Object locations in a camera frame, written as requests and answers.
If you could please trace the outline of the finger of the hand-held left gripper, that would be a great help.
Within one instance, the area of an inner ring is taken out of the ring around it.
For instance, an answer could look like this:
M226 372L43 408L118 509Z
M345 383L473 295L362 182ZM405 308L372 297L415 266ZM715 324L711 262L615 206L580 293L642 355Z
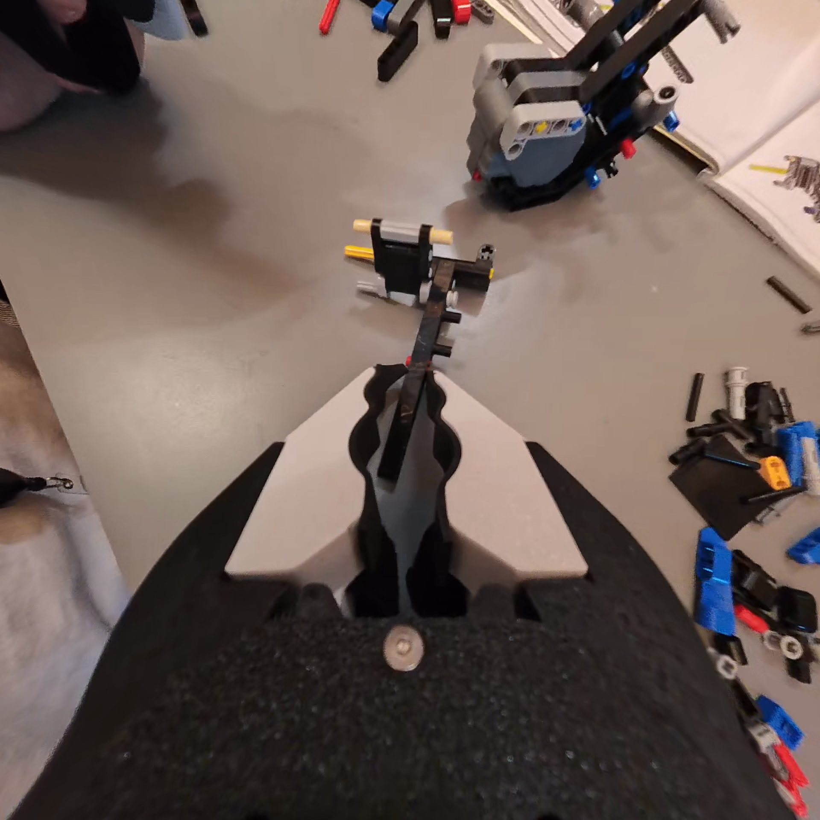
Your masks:
M131 22L144 34L161 40L188 38L188 19L180 1L154 1L150 20Z

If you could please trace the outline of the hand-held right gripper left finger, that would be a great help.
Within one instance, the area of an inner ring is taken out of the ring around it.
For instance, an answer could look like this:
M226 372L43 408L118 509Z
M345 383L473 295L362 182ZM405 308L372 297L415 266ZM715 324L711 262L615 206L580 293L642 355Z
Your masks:
M402 378L401 365L365 369L287 436L225 565L231 579L321 584L356 617L398 613L396 548L368 465Z

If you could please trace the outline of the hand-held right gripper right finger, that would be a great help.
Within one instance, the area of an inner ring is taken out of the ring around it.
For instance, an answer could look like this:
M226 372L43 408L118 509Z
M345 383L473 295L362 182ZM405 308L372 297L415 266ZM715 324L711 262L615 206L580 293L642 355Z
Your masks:
M432 373L426 407L442 476L433 522L408 569L420 617L461 617L488 586L588 572L529 444L464 389Z

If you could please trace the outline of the small black lego beam assembly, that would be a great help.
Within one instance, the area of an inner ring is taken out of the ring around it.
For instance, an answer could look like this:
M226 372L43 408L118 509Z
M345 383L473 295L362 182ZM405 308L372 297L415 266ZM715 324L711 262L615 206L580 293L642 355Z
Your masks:
M345 256L371 261L376 274L374 282L358 283L358 290L380 299L397 294L412 296L424 309L378 467L379 477L395 482L404 464L433 358L452 354L452 344L439 341L442 328L461 321L457 311L461 290L487 292L495 275L496 248L490 243L481 245L473 260L441 257L435 253L436 246L451 245L451 231L380 218L354 220L354 231L368 234L372 246L347 246Z

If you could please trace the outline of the pile of small lego pieces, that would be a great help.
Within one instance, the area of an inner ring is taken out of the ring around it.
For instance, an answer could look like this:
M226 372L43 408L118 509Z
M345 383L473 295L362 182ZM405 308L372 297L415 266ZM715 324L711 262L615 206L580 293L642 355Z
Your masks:
M818 500L818 425L796 420L786 390L751 381L745 366L728 368L724 384L725 406L690 426L668 458L671 484L705 523L694 552L693 620L709 636L713 665L764 772L794 817L808 818L810 781L794 757L805 733L741 680L748 658L738 631L780 657L792 681L810 685L818 675L818 598L776 579L731 541L800 498Z

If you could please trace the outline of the pile of long lego beams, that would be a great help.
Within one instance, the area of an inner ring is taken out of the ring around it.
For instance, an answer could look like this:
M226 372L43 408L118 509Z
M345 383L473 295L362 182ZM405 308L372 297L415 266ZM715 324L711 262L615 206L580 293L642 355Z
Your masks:
M495 9L484 1L361 1L370 12L372 29L390 40L376 62L377 79L392 80L418 45L417 16L426 6L430 10L434 36L448 40L454 27L467 26L471 20L486 26L495 22Z

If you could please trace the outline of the short black lego axle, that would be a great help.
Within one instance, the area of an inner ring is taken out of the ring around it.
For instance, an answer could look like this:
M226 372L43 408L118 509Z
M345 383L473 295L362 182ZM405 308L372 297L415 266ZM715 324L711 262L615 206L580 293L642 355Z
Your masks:
M779 278L770 276L765 284L801 315L812 313L813 308Z

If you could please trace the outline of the large grey black lego model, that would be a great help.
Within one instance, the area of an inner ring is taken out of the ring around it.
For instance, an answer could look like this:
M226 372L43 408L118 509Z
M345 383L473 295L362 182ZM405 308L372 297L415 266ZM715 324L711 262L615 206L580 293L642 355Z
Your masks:
M581 183L600 185L635 143L679 124L680 87L651 88L651 59L704 16L725 44L741 23L724 2L623 1L559 6L582 31L563 56L536 44L491 44L473 78L467 136L472 179L509 211L556 202Z

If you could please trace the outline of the open lego instruction booklet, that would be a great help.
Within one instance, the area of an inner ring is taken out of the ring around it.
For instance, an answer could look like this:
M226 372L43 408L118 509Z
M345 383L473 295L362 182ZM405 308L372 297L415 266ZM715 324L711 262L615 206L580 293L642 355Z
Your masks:
M707 186L819 278L819 103L796 114Z

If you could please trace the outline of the thick lego instruction booklet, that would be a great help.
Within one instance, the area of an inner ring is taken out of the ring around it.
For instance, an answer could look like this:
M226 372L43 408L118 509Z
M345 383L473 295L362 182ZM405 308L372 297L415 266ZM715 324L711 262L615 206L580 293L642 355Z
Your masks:
M724 3L741 23L736 36L722 44L701 16L644 75L651 88L680 87L678 128L651 131L712 176L818 102L818 2Z

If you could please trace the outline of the person's leg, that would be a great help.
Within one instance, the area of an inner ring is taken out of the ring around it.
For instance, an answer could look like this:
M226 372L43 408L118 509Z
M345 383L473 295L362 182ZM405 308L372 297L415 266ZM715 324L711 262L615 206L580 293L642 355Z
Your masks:
M27 126L64 93L54 77L1 34L1 132Z

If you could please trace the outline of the person's grey sweatshirt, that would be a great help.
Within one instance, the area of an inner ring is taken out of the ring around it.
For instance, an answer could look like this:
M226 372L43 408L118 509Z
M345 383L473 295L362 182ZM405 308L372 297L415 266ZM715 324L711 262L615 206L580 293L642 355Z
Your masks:
M129 591L4 291L1 466L75 484L2 504L1 816L7 818L74 717Z

